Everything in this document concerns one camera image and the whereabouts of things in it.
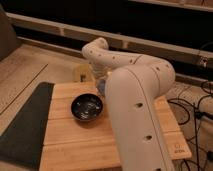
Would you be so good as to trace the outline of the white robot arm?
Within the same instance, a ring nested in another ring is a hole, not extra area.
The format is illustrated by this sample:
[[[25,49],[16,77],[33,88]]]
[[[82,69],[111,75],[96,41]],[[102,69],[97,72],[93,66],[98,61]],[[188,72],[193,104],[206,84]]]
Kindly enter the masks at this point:
[[[105,99],[123,171],[175,171],[154,100],[175,81],[172,65],[157,57],[116,52],[103,38],[82,48],[96,75],[112,69]]]

